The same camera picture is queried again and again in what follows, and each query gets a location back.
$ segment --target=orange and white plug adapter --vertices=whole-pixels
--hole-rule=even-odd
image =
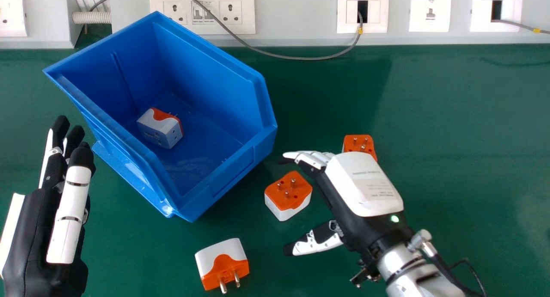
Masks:
[[[239,238],[228,239],[195,254],[202,286],[210,291],[219,287],[227,293],[226,283],[235,281],[240,287],[240,279],[250,273],[248,260]]]
[[[157,108],[145,111],[137,120],[137,127],[145,140],[165,149],[171,149],[183,137],[180,120]]]
[[[266,188],[266,206],[278,220],[285,221],[309,205],[312,191],[313,187],[294,170]]]
[[[344,137],[344,145],[342,146],[342,153],[344,152],[364,152],[371,154],[375,161],[378,161],[375,152],[375,142],[370,135],[346,135]]]

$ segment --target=robotic arm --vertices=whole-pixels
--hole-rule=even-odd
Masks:
[[[407,225],[401,196],[370,154],[287,152],[281,160],[286,162],[296,163],[315,179],[334,219],[285,245],[284,254],[344,245],[360,255],[361,270],[350,279],[358,288],[364,281],[383,278],[391,297],[483,296],[454,277],[428,231],[415,234]]]
[[[80,254],[95,172],[84,130],[60,116],[49,129],[38,189],[14,194],[0,242],[6,297],[80,297],[88,268]]]

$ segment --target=gray cable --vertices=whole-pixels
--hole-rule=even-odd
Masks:
[[[320,56],[318,58],[303,58],[303,57],[300,57],[300,56],[287,56],[287,55],[281,55],[281,54],[275,54],[275,53],[270,53],[270,52],[265,52],[263,50],[260,50],[258,48],[255,48],[253,46],[250,46],[248,43],[246,43],[244,40],[240,39],[239,36],[237,36],[235,33],[233,33],[230,29],[228,29],[228,27],[223,24],[222,21],[220,21],[218,19],[218,17],[216,17],[215,15],[213,15],[210,10],[208,10],[199,0],[192,0],[194,3],[196,3],[199,7],[201,7],[204,11],[210,13],[210,15],[212,15],[212,17],[214,17],[214,20],[216,22],[218,22],[218,24],[223,28],[225,29],[229,35],[231,35],[233,38],[235,38],[240,44],[242,44],[243,46],[245,46],[246,48],[249,48],[250,50],[253,50],[255,52],[258,52],[258,53],[261,53],[261,54],[264,54],[264,55],[267,55],[267,56],[272,56],[274,58],[283,58],[285,60],[295,60],[295,61],[323,61],[323,60],[330,60],[331,58],[337,58],[338,56],[342,56],[348,52],[351,51],[351,49],[355,48],[355,46],[357,46],[357,42],[359,42],[359,38],[361,38],[361,34],[363,33],[363,17],[361,16],[361,14],[359,12],[357,12],[357,16],[359,16],[359,29],[357,31],[357,35],[355,37],[355,41],[351,44],[351,46],[348,46],[346,49],[338,52],[338,53],[335,53],[335,54],[331,54],[331,55],[328,55],[328,56]]]
[[[517,26],[517,27],[521,27],[521,28],[524,28],[524,29],[528,29],[529,31],[532,31],[533,33],[550,34],[550,31],[545,31],[544,29],[530,27],[530,26],[527,26],[527,25],[524,25],[524,24],[521,24],[521,23],[516,23],[516,22],[514,22],[514,21],[491,20],[491,22],[493,22],[493,23],[504,23],[504,24],[514,25],[514,26]]]
[[[101,5],[102,3],[106,2],[106,1],[108,1],[108,0],[100,0],[100,1],[98,1],[98,2],[95,3],[95,5],[93,5],[93,6],[90,8],[90,10],[88,10],[88,11],[90,11],[90,12],[94,11],[95,8],[97,8],[99,5]]]

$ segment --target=flexible conduit hose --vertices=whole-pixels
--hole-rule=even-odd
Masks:
[[[110,12],[73,12],[75,24],[110,24]]]

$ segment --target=plug pin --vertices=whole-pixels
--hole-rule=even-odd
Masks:
[[[223,282],[222,279],[220,279],[220,289],[222,290],[222,294],[227,294],[227,287],[226,284]]]
[[[233,274],[235,275],[235,284],[237,285],[237,288],[239,288],[240,287],[239,275],[237,274],[236,271],[234,271]]]

